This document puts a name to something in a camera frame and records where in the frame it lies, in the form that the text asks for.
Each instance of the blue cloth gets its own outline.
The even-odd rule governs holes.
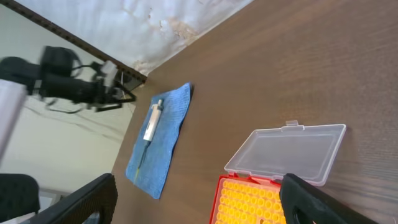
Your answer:
[[[179,89],[153,96],[150,105],[157,103],[160,99],[163,99],[162,114],[137,177],[137,168],[144,152],[145,140],[143,140],[143,137],[152,108],[149,108],[144,124],[142,124],[126,168],[126,177],[154,199],[160,198],[166,182],[173,148],[177,142],[181,123],[184,120],[191,100],[190,83],[184,84]]]

